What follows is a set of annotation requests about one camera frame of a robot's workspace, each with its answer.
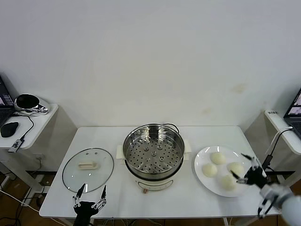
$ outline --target glass lid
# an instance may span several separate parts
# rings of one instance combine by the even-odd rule
[[[63,183],[77,192],[86,184],[83,193],[98,189],[107,182],[114,168],[110,153],[101,148],[85,149],[73,156],[63,170]]]

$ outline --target robotic arm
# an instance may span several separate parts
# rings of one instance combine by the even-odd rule
[[[262,174],[263,169],[259,161],[248,155],[242,154],[245,158],[251,161],[252,166],[244,176],[240,178],[237,174],[231,171],[232,175],[237,179],[239,184],[256,185],[260,188],[260,195],[264,198],[262,205],[258,208],[258,217],[264,218],[272,206],[278,210],[282,210],[283,219],[291,226],[301,226],[301,197],[295,196],[292,191],[277,183],[270,183]],[[261,215],[261,211],[267,201],[270,201],[270,206]]]
[[[75,222],[73,226],[88,226],[90,224],[90,219],[93,215],[97,214],[107,203],[106,197],[106,186],[104,186],[102,196],[98,202],[87,202],[80,201],[81,195],[83,194],[84,184],[73,196],[74,206],[73,209],[77,213]]]

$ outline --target laptop screen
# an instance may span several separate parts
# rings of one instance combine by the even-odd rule
[[[287,110],[285,117],[301,117],[301,89]]]
[[[8,90],[6,89],[1,77],[0,77],[0,108],[1,107],[12,107],[14,102],[11,99]]]

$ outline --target computer mouse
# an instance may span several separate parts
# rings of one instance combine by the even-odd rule
[[[2,137],[11,137],[15,134],[15,131],[18,127],[19,123],[17,121],[10,122],[5,125],[3,125],[0,129],[0,133]]]

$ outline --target stainless steel pot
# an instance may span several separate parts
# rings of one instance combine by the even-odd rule
[[[147,124],[134,129],[126,137],[123,154],[127,168],[136,177],[161,181],[179,170],[184,148],[179,132],[167,124]]]

